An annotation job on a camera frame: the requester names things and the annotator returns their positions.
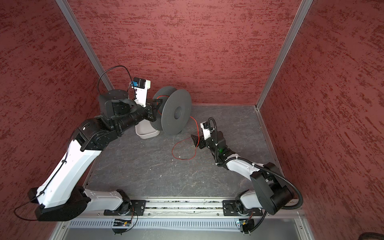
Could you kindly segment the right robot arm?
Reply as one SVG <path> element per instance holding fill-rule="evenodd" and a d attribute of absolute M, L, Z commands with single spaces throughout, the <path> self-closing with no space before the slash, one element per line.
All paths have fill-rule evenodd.
<path fill-rule="evenodd" d="M 254 189 L 240 193 L 235 201 L 224 202 L 225 209 L 243 216 L 253 209 L 274 215 L 281 209 L 294 210 L 302 206 L 303 198 L 298 189 L 281 175 L 273 163 L 256 164 L 240 157 L 228 148 L 221 131 L 191 137 L 197 148 L 210 149 L 218 167 L 236 172 L 252 182 Z"/>

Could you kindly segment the black cable spool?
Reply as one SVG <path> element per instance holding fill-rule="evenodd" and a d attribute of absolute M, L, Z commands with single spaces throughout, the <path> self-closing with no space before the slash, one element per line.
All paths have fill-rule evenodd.
<path fill-rule="evenodd" d="M 152 128 L 174 136 L 179 134 L 186 126 L 192 111 L 192 98 L 184 89 L 166 86 L 156 92 L 154 98 L 162 100 L 156 112 L 156 121 L 151 122 Z"/>

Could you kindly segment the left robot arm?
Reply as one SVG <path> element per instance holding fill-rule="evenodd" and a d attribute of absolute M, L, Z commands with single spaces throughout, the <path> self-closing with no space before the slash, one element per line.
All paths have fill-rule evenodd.
<path fill-rule="evenodd" d="M 40 222 L 66 222 L 83 212 L 107 211 L 132 214 L 130 198 L 122 190 L 93 192 L 77 183 L 90 164 L 127 129 L 143 120 L 154 122 L 161 99 L 149 99 L 143 107 L 129 99 L 124 90 L 111 90 L 99 96 L 101 114 L 85 120 L 70 137 L 65 156 L 53 173 L 28 197 L 37 204 Z"/>

